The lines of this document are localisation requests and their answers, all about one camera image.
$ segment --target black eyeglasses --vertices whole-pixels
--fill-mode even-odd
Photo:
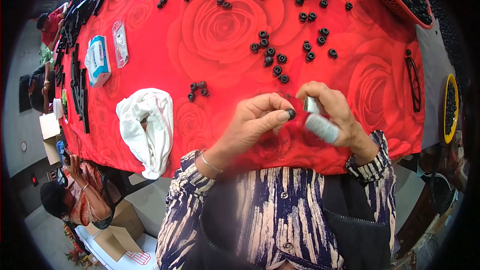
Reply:
[[[410,81],[410,90],[412,92],[413,111],[418,113],[420,112],[420,107],[422,106],[422,90],[420,89],[417,66],[415,65],[415,62],[410,56],[405,57],[405,64],[408,71],[408,78]]]

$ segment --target shirt cuff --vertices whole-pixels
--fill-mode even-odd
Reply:
[[[387,168],[392,167],[392,161],[388,156],[387,138],[381,130],[375,130],[370,134],[370,138],[378,145],[378,154],[368,164],[359,167],[357,165],[355,154],[346,162],[346,170],[357,177],[360,181],[371,183],[384,177]]]
[[[184,155],[180,160],[180,168],[175,171],[173,179],[187,192],[206,196],[215,184],[215,180],[203,176],[198,171],[197,166],[195,166],[195,158],[198,154],[199,151],[194,150]]]

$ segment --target patterned shirt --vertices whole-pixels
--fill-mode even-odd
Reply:
[[[390,226],[390,249],[395,233],[395,181],[387,139],[382,131],[370,138],[379,152],[358,167],[355,155],[346,170],[367,183],[365,193],[375,221]],[[195,151],[182,157],[168,196],[167,211],[156,250],[160,270],[182,269],[200,230],[202,205],[215,181],[195,167]],[[313,170],[289,167],[250,171],[237,178],[237,255],[261,269],[278,269],[288,261],[297,270],[342,269],[343,258],[322,208],[324,176]]]

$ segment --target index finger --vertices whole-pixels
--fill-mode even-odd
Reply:
[[[327,87],[323,82],[316,81],[303,84],[300,89],[298,89],[295,98],[303,100],[306,96],[318,98],[323,106],[331,106],[335,104],[337,100],[331,88]]]
[[[266,93],[246,100],[245,107],[259,117],[262,112],[293,109],[293,105],[277,93]]]

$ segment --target bangle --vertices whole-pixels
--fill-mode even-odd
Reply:
[[[203,163],[204,163],[205,165],[208,165],[210,168],[212,168],[213,170],[217,171],[218,173],[222,173],[222,172],[223,172],[223,169],[219,169],[219,168],[215,167],[214,165],[210,164],[209,162],[207,162],[207,161],[205,160],[205,158],[204,158],[204,152],[203,152],[203,151],[200,152],[200,156],[201,156],[201,160],[203,161]]]

